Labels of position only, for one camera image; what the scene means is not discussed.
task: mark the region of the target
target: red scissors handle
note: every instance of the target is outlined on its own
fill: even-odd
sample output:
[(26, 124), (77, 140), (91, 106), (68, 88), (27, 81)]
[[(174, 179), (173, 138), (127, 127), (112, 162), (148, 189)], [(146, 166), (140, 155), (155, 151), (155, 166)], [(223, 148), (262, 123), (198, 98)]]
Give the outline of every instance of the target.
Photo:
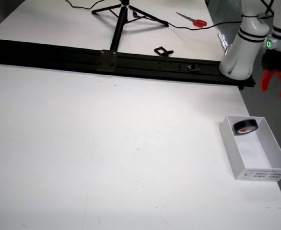
[(197, 19), (193, 21), (193, 25), (196, 27), (204, 27), (207, 26), (207, 22)]

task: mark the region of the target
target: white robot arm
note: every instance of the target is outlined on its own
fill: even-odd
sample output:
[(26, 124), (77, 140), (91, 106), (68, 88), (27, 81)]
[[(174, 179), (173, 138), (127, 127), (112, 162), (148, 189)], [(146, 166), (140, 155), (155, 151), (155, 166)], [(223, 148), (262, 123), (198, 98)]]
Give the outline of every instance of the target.
[[(222, 58), (220, 71), (235, 80), (249, 78), (255, 58), (265, 42), (268, 50), (262, 59), (265, 73), (261, 80), (261, 88), (265, 91), (275, 72), (281, 80), (281, 0), (242, 0), (242, 7), (241, 27)], [(259, 19), (259, 14), (264, 12), (274, 16), (270, 35), (269, 26)]]

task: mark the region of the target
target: tripod leg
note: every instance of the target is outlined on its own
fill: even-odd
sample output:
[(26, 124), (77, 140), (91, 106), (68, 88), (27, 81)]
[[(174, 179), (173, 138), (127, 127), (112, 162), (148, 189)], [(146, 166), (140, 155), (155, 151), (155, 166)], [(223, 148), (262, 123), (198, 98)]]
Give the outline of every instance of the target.
[(123, 26), (127, 23), (127, 21), (128, 21), (128, 9), (125, 6), (123, 6), (120, 9), (110, 50), (116, 50), (116, 51), (118, 50)]
[(120, 7), (121, 7), (121, 4), (116, 5), (116, 6), (109, 6), (109, 7), (94, 10), (94, 11), (92, 11), (92, 14), (97, 14), (98, 12), (112, 10), (112, 9), (116, 9), (116, 8), (120, 8)]
[(130, 9), (134, 10), (134, 11), (137, 12), (137, 13), (141, 13), (142, 15), (144, 15), (144, 16), (146, 16), (146, 17), (148, 17), (148, 18), (150, 18), (150, 19), (152, 19), (152, 20), (154, 20), (154, 21), (156, 21), (156, 22), (159, 22), (159, 23), (161, 23), (161, 24), (163, 24), (163, 25), (165, 25), (165, 26), (167, 26), (167, 27), (169, 26), (168, 22), (163, 21), (163, 20), (161, 20), (161, 19), (158, 19), (158, 18), (156, 18), (156, 17), (154, 17), (154, 16), (152, 16), (152, 15), (150, 15), (150, 14), (147, 14), (146, 12), (141, 11), (141, 10), (135, 8), (134, 6), (131, 6), (131, 5), (130, 5)]

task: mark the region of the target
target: white tabletop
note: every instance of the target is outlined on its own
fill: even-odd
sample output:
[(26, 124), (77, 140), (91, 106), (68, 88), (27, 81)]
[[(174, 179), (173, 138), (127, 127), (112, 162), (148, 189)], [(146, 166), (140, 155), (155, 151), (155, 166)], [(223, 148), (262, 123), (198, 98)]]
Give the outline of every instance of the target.
[[(133, 5), (212, 23), (202, 0)], [(116, 21), (103, 16), (109, 25), (63, 0), (27, 0), (0, 39), (108, 49)], [(128, 24), (119, 51), (221, 58), (215, 29), (135, 32), (152, 24)], [(236, 87), (0, 65), (0, 230), (281, 229), (277, 183), (233, 177), (225, 115), (248, 115)]]

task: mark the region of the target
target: open cardboard box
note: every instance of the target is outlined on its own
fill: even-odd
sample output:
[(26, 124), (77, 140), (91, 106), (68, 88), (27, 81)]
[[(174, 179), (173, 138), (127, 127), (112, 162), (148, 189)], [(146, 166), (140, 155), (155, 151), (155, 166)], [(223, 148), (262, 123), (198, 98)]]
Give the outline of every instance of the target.
[[(246, 119), (255, 119), (259, 128), (248, 134), (237, 135), (233, 125)], [(281, 179), (281, 149), (265, 118), (226, 116), (220, 125), (220, 132), (235, 179), (251, 181)]]

